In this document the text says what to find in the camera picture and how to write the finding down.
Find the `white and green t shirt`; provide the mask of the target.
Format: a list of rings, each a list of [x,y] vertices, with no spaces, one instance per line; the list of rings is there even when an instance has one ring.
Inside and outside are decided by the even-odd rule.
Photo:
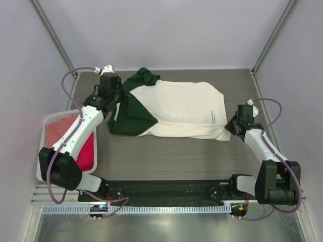
[[[141,68],[123,88],[128,96],[107,121],[111,134],[230,140],[224,95],[208,82],[164,81]]]

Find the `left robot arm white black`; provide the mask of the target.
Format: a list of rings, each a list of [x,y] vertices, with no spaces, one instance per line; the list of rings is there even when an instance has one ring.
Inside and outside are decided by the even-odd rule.
[[[83,172],[76,160],[96,127],[112,112],[114,106],[127,97],[121,78],[111,65],[95,69],[99,84],[86,98],[79,115],[65,134],[52,145],[39,151],[41,178],[47,185],[56,185],[69,191],[86,190],[96,201],[107,197],[107,188],[102,179]]]

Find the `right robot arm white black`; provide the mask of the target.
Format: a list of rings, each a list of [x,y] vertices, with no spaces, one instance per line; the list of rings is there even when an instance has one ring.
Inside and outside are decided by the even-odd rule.
[[[234,174],[227,187],[232,199],[240,199],[245,193],[254,196],[258,203],[268,205],[298,206],[302,201],[301,167],[289,161],[268,139],[261,124],[255,122],[255,107],[238,105],[237,111],[225,129],[239,137],[261,162],[256,177]]]

